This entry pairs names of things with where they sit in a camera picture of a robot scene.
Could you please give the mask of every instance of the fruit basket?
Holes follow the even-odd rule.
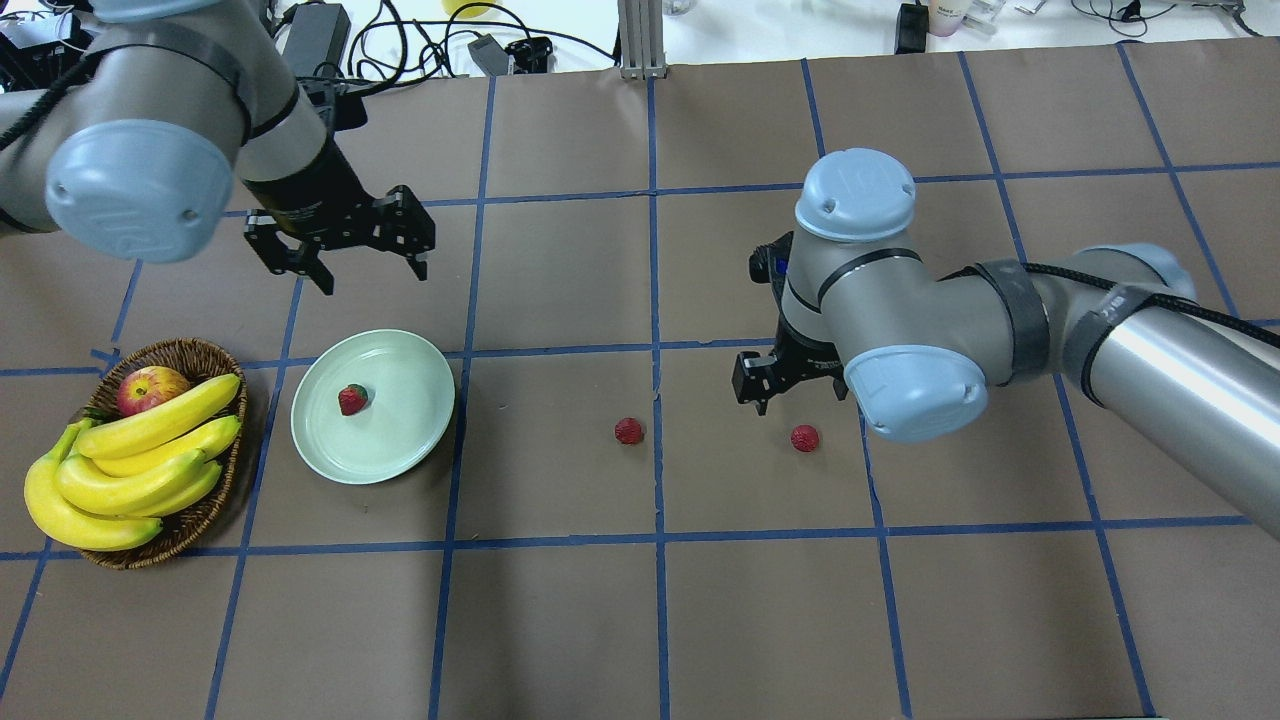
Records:
[[[191,380],[192,386],[216,375],[234,373],[241,380],[239,389],[236,397],[214,416],[236,415],[241,421],[241,430],[237,433],[230,447],[218,456],[218,460],[223,464],[223,474],[218,479],[218,484],[214,486],[214,489],[195,505],[163,518],[160,534],[146,544],[131,550],[114,552],[81,551],[81,555],[91,562],[115,570],[131,570],[164,562],[191,547],[225,510],[237,489],[237,465],[241,457],[241,443],[244,439],[243,427],[244,411],[248,407],[248,388],[244,382],[244,372],[236,359],[221,347],[206,340],[165,340],[133,352],[108,373],[106,378],[97,386],[88,405],[77,413],[77,418],[92,409],[97,414],[104,415],[106,420],[118,419],[120,415],[115,407],[115,395],[120,387],[120,382],[133,370],[147,365],[173,368]]]

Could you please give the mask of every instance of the yellow object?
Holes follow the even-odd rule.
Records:
[[[234,373],[210,378],[150,410],[82,432],[74,450],[95,460],[146,452],[211,418],[236,397],[237,389],[239,378]]]
[[[456,13],[458,10],[458,8],[466,5],[471,0],[440,0],[440,5],[444,6],[444,14],[445,15],[453,17],[453,13]],[[493,0],[493,4],[494,5],[499,4],[499,0]],[[490,10],[490,8],[484,8],[484,6],[480,6],[480,8],[467,8],[466,10],[462,10],[461,13],[458,13],[457,19],[460,19],[460,20],[470,20],[470,19],[474,19],[474,18],[479,18],[480,15],[488,13],[489,10]]]
[[[91,420],[81,420],[68,425],[58,445],[40,456],[27,470],[27,482],[23,487],[27,512],[46,536],[81,550],[109,552],[146,544],[160,534],[160,520],[91,515],[67,502],[54,484],[58,468],[70,451],[76,437],[91,424]]]
[[[83,455],[72,452],[58,466],[55,484],[68,502],[99,515],[136,515],[184,489],[205,464],[204,450],[188,450],[128,478],[113,478]]]
[[[209,495],[209,491],[214,489],[218,484],[218,478],[223,475],[223,466],[218,462],[210,460],[200,466],[200,473],[196,479],[191,482],[187,487],[178,491],[177,495],[170,496],[163,502],[155,505],[148,505],[136,510],[134,515],[146,515],[150,518],[164,518],[165,515],[173,515],[174,512],[195,505],[197,500]]]
[[[128,457],[101,457],[93,460],[93,464],[108,475],[125,478],[128,475],[145,473],[165,460],[182,455],[188,450],[204,450],[205,457],[218,457],[224,450],[232,446],[232,442],[236,441],[236,433],[239,432],[239,418],[227,415],[224,418],[218,418],[216,420],[210,420],[189,433],[161,445],[160,447],[152,447],[151,450],[137,455],[129,455]]]

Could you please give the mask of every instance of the light blue joint cap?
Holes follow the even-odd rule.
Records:
[[[796,202],[796,223],[837,242],[873,242],[906,229],[915,217],[915,179],[902,163],[854,147],[814,163]]]
[[[1129,245],[1094,245],[1085,247],[1080,252],[1089,250],[1115,250],[1125,255],[1133,255],[1156,270],[1160,279],[1169,286],[1169,290],[1181,295],[1187,300],[1196,301],[1196,281],[1192,274],[1178,264],[1178,256],[1164,247],[1151,242],[1132,242]]]
[[[104,23],[138,23],[189,13],[223,0],[93,0],[93,14]]]
[[[959,430],[987,409],[987,378],[945,347],[892,345],[845,365],[867,424],[895,442],[924,442]]]
[[[207,138],[159,120],[113,120],[67,138],[49,160],[45,205],[63,229],[124,259],[175,263],[214,236],[232,167]]]

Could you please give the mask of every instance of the metal post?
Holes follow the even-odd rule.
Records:
[[[623,78],[667,77],[660,0],[618,0],[618,38]]]

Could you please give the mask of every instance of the round plate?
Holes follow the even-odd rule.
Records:
[[[352,383],[369,391],[369,405],[344,416],[338,391]],[[452,416],[453,372],[440,351],[413,333],[381,329],[326,350],[302,377],[289,421],[312,470],[362,486],[417,465]]]

